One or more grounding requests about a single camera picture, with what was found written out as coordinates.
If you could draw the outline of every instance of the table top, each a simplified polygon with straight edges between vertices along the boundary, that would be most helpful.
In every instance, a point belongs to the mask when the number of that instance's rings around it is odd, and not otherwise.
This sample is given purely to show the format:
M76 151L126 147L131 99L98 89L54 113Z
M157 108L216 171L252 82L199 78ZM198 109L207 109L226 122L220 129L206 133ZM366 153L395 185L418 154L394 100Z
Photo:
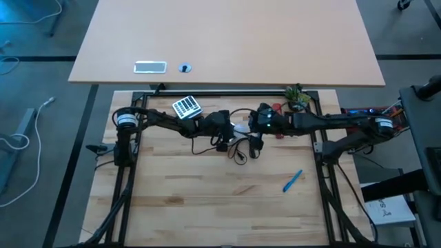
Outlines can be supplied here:
M99 1L69 81L384 86L355 0Z
M324 113L339 111L334 90L319 91ZM131 91L115 92L110 114L130 105ZM173 114L174 97L153 97L148 107ZM204 113L256 109L261 102L282 103L279 96L198 97ZM232 116L235 124L247 124L248 112ZM329 139L345 135L328 131ZM114 143L116 130L107 120L104 143ZM219 245L326 245L327 232L310 136L264 135L258 159L237 165L226 153L209 151L195 156L191 140L159 127L143 132L130 208L126 245L129 246L219 246ZM246 142L239 147L247 151ZM206 149L209 138L195 139L195 152ZM101 157L98 163L111 161ZM340 164L360 198L353 159L343 155ZM282 188L302 169L291 189ZM110 210L117 167L98 168L90 192L80 241L90 237ZM372 237L366 216L340 172L336 172L343 209L366 237ZM337 221L334 218L335 230ZM116 238L119 225L116 225Z

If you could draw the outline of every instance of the rectangular plate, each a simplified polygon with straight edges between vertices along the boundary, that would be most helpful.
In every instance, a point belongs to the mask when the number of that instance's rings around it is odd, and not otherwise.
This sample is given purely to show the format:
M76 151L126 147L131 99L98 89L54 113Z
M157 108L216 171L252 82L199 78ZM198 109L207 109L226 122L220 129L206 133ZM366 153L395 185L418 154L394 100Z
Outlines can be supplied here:
M164 74L167 70L165 61L137 61L133 72L138 74L155 73Z

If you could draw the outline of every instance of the blue pen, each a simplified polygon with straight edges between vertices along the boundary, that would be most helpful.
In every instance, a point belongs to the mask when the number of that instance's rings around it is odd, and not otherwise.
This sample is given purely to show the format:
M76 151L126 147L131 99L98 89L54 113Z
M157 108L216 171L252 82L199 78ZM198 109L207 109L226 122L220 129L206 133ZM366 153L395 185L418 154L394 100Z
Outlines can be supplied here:
M288 189L296 182L297 178L302 174L302 172L302 170L299 170L297 174L293 176L293 178L283 187L283 193L288 191Z

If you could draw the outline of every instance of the gray floor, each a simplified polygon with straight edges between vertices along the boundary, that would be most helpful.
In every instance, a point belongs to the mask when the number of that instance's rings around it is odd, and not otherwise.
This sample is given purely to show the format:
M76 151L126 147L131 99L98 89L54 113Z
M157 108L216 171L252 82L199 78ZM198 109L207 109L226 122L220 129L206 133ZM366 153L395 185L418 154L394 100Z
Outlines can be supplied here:
M32 0L0 0L0 22L32 20L55 10L53 0L42 0L31 8ZM360 12L376 54L441 54L441 30L423 0L415 0L403 13L396 0L358 0ZM432 0L441 13L441 1ZM55 37L48 38L51 21L38 25L0 25L0 44L11 40L7 54L17 56L76 55L92 18L97 0L71 0ZM340 88L343 107L388 105L398 97L398 89L423 84L441 71L441 61L379 61L387 86L381 89ZM40 247L61 181L67 166L89 86L67 82L72 63L21 63L10 74L0 76L0 132L12 133L28 107L38 107L51 96L57 101L41 113L39 127L43 141L41 177L37 186L10 207L0 209L0 247ZM85 144L98 143L104 129L113 90L147 89L148 86L100 86ZM36 170L37 142L33 132L31 146L14 168L8 191L0 202L13 198L32 183ZM369 155L385 167L419 168L411 134L406 133L379 145ZM358 167L374 166L356 158ZM90 152L82 150L68 203L56 239L56 246L72 245L79 237L94 171ZM406 229L380 228L380 243L402 245L411 242Z

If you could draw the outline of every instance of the light wood desk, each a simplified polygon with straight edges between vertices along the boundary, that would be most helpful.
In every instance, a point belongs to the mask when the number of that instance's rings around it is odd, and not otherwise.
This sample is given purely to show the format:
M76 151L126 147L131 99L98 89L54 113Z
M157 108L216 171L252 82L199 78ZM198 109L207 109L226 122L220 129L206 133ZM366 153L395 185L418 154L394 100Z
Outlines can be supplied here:
M69 81L384 86L356 0L102 0Z
M319 91L324 113L339 113L334 90ZM110 115L130 106L132 92L115 92ZM172 97L156 96L148 107L172 114ZM262 102L282 103L276 96L198 97L205 114L239 107L256 109ZM247 125L248 112L238 112L232 122ZM344 130L328 131L329 140L345 136ZM116 130L107 120L104 143L114 143ZM317 171L310 136L264 135L258 159L237 165L225 153L210 151L194 156L191 140L159 127L143 132L125 245L219 246L219 245L326 245ZM195 151L209 147L209 138L196 138ZM246 142L240 147L247 151ZM112 160L102 157L99 163ZM340 164L360 198L353 159L343 155ZM303 174L287 193L282 188L299 170ZM110 210L117 167L111 164L95 172L80 242L90 237ZM336 172L342 206L368 238L366 216L341 172ZM119 221L114 239L117 239Z

